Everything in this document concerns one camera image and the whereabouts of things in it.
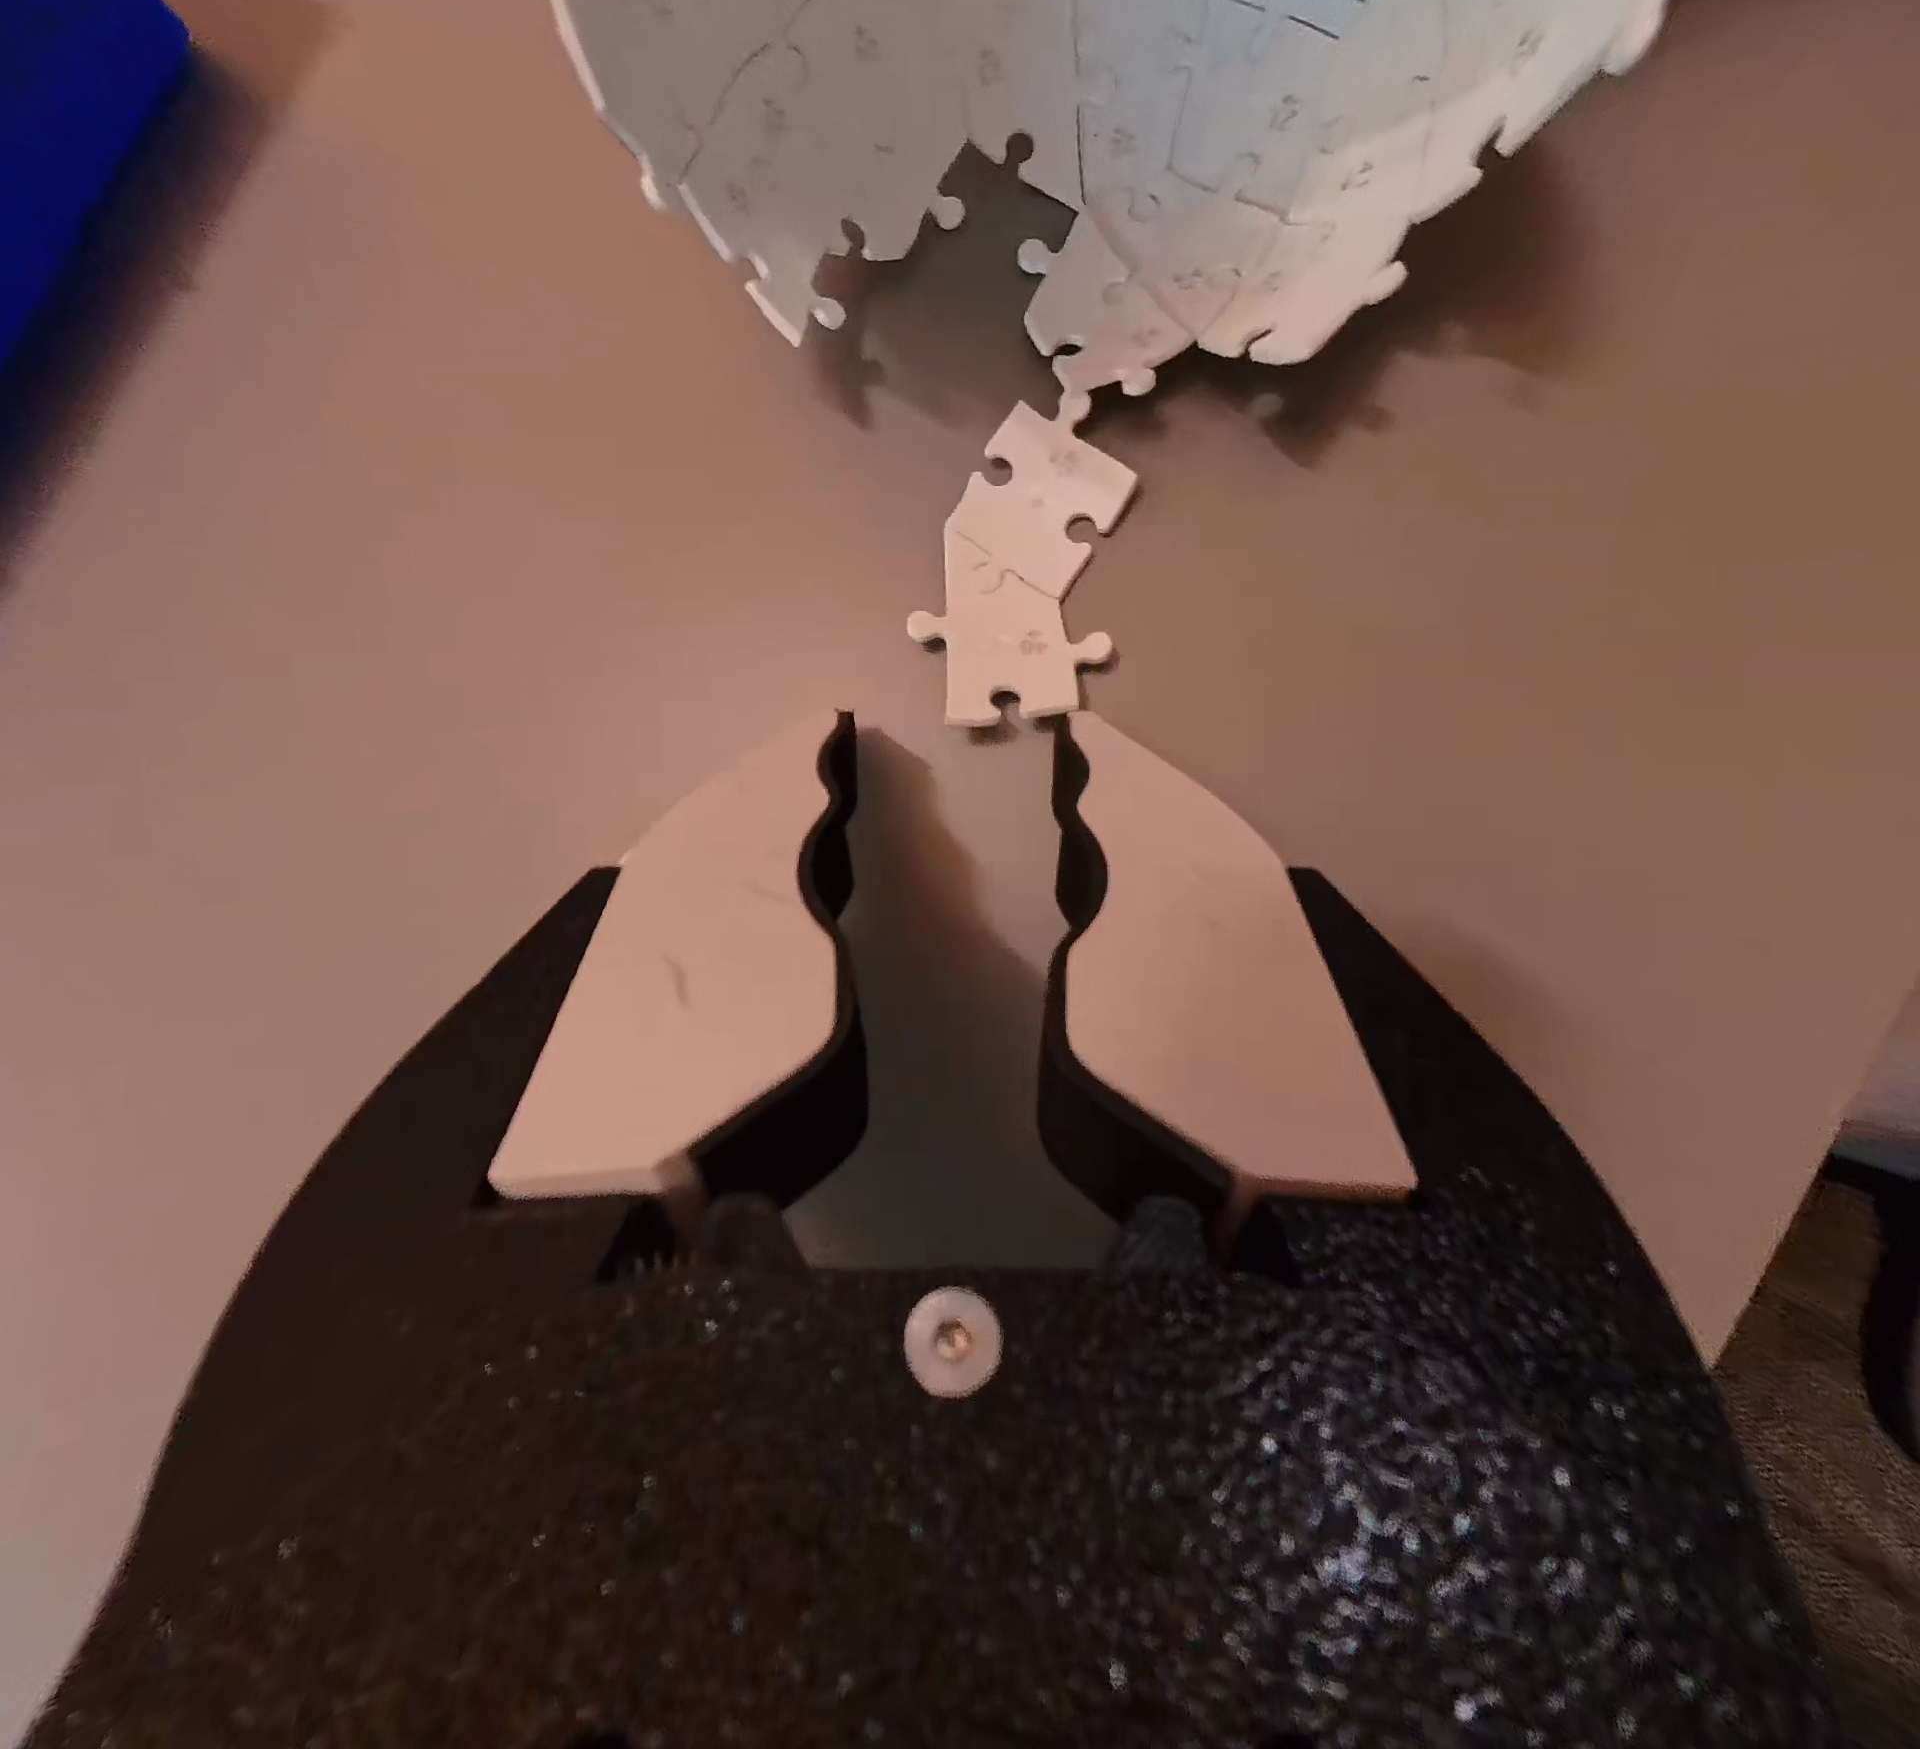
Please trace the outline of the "blue plastic bin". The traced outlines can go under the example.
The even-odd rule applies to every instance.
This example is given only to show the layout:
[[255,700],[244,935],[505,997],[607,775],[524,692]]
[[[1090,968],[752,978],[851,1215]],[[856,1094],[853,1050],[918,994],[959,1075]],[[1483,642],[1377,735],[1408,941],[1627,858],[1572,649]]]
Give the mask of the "blue plastic bin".
[[5,367],[52,308],[185,59],[166,0],[2,0]]

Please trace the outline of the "joined white puzzle pieces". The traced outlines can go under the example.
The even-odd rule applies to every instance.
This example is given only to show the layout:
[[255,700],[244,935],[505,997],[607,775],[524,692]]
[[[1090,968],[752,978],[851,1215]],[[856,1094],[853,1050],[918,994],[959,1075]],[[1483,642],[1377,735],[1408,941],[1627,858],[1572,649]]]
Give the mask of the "joined white puzzle pieces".
[[1136,492],[1136,473],[1060,421],[1016,404],[987,443],[1006,468],[976,471],[942,529],[947,606],[916,610],[906,633],[946,649],[946,721],[1000,723],[1001,698],[1032,721],[1081,706],[1081,672],[1113,659],[1109,633],[1073,640],[1064,597],[1092,556],[1076,522],[1109,534]]

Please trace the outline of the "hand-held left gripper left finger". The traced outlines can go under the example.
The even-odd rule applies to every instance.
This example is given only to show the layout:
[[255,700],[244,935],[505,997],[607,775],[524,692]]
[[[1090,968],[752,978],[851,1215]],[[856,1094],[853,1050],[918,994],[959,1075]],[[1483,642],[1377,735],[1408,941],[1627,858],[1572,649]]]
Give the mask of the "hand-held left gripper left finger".
[[789,1209],[861,1145],[869,1056],[840,921],[859,729],[816,711],[621,858],[486,1185],[503,1204]]

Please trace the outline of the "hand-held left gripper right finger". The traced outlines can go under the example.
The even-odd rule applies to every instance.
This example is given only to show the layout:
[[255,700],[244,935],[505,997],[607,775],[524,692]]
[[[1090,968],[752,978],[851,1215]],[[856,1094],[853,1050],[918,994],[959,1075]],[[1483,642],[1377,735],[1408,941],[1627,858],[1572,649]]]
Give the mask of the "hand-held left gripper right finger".
[[1276,846],[1086,709],[1051,815],[1045,1160],[1133,1251],[1253,1251],[1265,1206],[1408,1209],[1414,1160]]

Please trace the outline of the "colourful printed puzzle ball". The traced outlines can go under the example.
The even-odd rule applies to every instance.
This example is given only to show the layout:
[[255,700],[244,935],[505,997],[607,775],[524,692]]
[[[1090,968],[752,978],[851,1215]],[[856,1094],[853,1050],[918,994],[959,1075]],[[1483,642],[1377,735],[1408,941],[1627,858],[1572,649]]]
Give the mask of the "colourful printed puzzle ball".
[[798,344],[855,234],[898,261],[965,147],[1073,211],[1032,343],[1072,393],[1197,346],[1288,367],[1668,0],[548,0],[588,104]]

